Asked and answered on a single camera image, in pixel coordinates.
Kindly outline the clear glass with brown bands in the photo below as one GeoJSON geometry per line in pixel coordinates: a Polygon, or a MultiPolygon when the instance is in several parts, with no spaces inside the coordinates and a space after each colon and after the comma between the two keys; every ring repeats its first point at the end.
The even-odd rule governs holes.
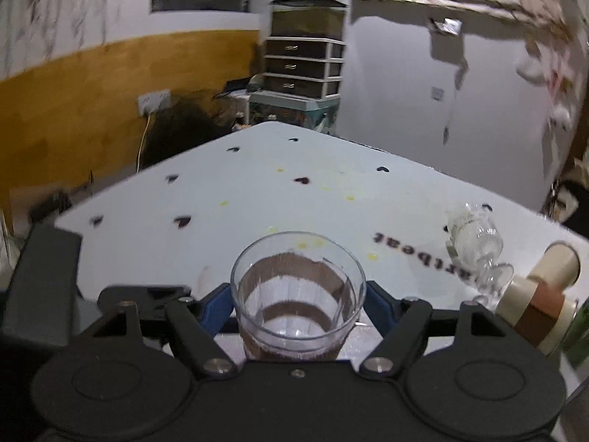
{"type": "Polygon", "coordinates": [[[243,250],[230,290],[248,358],[331,361],[359,321],[366,274],[329,238],[277,232],[243,250]]]}

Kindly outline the cream cup with brown sleeve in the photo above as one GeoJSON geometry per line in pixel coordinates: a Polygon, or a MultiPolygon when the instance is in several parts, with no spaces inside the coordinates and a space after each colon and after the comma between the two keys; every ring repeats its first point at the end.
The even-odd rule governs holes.
{"type": "Polygon", "coordinates": [[[547,283],[513,276],[494,313],[544,355],[560,346],[577,314],[579,300],[547,283]]]}

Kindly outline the small cream cup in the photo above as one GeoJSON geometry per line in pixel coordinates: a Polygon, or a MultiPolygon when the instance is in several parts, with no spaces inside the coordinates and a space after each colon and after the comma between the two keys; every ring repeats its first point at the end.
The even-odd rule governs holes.
{"type": "Polygon", "coordinates": [[[564,292],[574,286],[581,273],[578,252],[568,242],[553,242],[527,278],[564,292]]]}

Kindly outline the dark green tin can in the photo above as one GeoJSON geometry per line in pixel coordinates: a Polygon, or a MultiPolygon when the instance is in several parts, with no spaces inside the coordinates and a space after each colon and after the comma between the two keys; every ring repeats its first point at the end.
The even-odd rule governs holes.
{"type": "Polygon", "coordinates": [[[588,358],[588,332],[589,299],[586,299],[577,310],[562,344],[562,352],[573,368],[580,367],[588,358]]]}

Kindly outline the white storage box with toys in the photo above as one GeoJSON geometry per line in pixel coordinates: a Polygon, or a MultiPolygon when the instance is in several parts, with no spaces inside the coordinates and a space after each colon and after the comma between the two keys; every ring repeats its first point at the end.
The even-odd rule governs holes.
{"type": "Polygon", "coordinates": [[[340,103],[339,97],[310,99],[259,91],[248,101],[248,123],[253,126],[275,121],[334,135],[340,103]]]}

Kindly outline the white drawer unit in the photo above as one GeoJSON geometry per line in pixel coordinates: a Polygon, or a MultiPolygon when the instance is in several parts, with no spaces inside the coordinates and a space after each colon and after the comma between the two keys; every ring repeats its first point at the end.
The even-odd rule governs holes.
{"type": "Polygon", "coordinates": [[[264,89],[321,100],[339,96],[345,43],[329,38],[269,37],[265,41],[264,89]]]}

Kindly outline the glass terrarium tank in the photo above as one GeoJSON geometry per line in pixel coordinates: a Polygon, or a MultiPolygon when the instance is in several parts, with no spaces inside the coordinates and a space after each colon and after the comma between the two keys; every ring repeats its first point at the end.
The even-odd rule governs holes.
{"type": "Polygon", "coordinates": [[[338,0],[272,0],[272,37],[343,40],[348,6],[338,0]]]}

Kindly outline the white wall socket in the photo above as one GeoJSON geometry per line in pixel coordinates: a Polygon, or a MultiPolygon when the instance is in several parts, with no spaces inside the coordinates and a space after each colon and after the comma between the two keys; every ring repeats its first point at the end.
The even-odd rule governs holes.
{"type": "Polygon", "coordinates": [[[148,116],[170,108],[172,95],[169,89],[150,92],[137,98],[137,108],[140,116],[148,116]]]}

